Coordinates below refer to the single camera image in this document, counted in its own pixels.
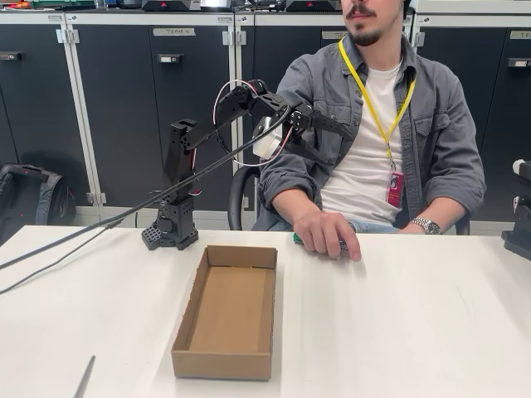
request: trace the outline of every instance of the gray denim jacket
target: gray denim jacket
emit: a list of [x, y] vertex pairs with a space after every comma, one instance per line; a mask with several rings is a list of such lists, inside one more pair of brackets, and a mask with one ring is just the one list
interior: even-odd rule
[[[368, 67], [356, 46], [345, 37], [345, 52], [365, 84]], [[400, 108], [409, 79], [415, 79], [411, 103], [400, 121], [402, 139], [402, 211], [395, 226], [406, 225], [436, 197], [458, 201], [469, 213], [477, 212], [485, 194], [485, 178], [475, 143], [475, 125], [457, 77], [444, 65], [418, 56], [402, 38], [402, 67], [395, 85]], [[280, 82], [278, 94], [289, 103], [313, 105], [321, 113], [348, 126], [356, 137], [363, 97], [339, 53], [338, 45], [295, 60]], [[353, 144], [325, 131], [308, 130], [304, 139], [339, 164]], [[286, 189], [299, 188], [322, 208], [320, 188], [332, 167], [323, 167], [283, 152], [261, 169], [258, 196], [261, 213], [253, 230], [284, 231], [291, 226], [271, 205]]]

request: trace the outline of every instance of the white t-shirt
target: white t-shirt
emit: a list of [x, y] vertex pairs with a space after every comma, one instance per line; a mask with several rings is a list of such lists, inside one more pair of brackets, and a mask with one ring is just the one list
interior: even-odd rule
[[[373, 104], [384, 133], [397, 116], [394, 86], [400, 64], [393, 70], [369, 69], [365, 90]], [[402, 171], [402, 141], [398, 124], [389, 139], [391, 154]], [[391, 161], [387, 145], [371, 115], [363, 104], [358, 135], [343, 160], [332, 171], [321, 189], [323, 210], [343, 213], [347, 221], [368, 221], [391, 225], [401, 210], [387, 203]]]

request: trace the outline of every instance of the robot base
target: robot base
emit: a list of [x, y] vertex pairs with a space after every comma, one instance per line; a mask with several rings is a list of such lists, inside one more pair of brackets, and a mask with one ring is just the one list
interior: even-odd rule
[[184, 250], [199, 239], [199, 233], [194, 228], [192, 233], [181, 241], [176, 241], [175, 237], [172, 233], [164, 234], [161, 232], [157, 228], [156, 221], [152, 226], [142, 231], [142, 240], [149, 250], [155, 250], [158, 247], [177, 247], [179, 250]]
[[513, 231], [503, 231], [501, 237], [505, 240], [505, 249], [521, 255], [525, 259], [531, 260], [531, 249], [529, 241], [519, 239]]

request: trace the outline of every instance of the robotic arm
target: robotic arm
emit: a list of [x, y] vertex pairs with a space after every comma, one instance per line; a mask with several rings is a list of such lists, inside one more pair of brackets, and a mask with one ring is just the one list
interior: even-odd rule
[[[263, 139], [277, 127], [282, 130], [282, 140], [286, 140], [284, 148], [290, 152], [308, 158], [325, 166], [333, 166], [334, 159], [326, 158], [302, 139], [306, 129], [322, 129], [339, 134], [341, 137], [352, 139], [352, 134], [341, 123], [322, 115], [318, 110], [307, 104], [290, 106], [284, 98], [271, 93], [262, 80], [252, 80], [252, 86], [241, 85], [221, 98], [216, 107], [216, 122], [198, 123], [195, 120], [184, 119], [172, 124], [168, 156], [164, 164], [164, 185], [176, 186], [180, 182], [199, 178], [231, 160], [235, 153], [249, 147], [249, 143], [242, 145], [233, 153], [215, 162], [205, 170], [194, 173], [195, 150], [198, 145], [208, 140], [217, 130], [231, 123], [244, 114], [262, 121], [270, 118], [271, 127], [264, 133], [256, 135], [251, 141]], [[165, 196], [159, 202], [157, 220], [142, 232], [142, 239], [150, 250], [162, 247], [177, 247], [183, 250], [198, 238], [193, 223], [192, 184]]]

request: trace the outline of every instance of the jeans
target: jeans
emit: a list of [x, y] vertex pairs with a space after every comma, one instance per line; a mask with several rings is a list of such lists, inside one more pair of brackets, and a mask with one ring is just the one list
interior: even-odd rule
[[[349, 221], [348, 224], [357, 234], [394, 234], [399, 231], [394, 226], [383, 226], [381, 224], [373, 224], [365, 221]], [[291, 225], [279, 220], [269, 231], [292, 231]]]
[[399, 231], [394, 226], [384, 226], [365, 221], [349, 221], [348, 224], [357, 234], [394, 234]]

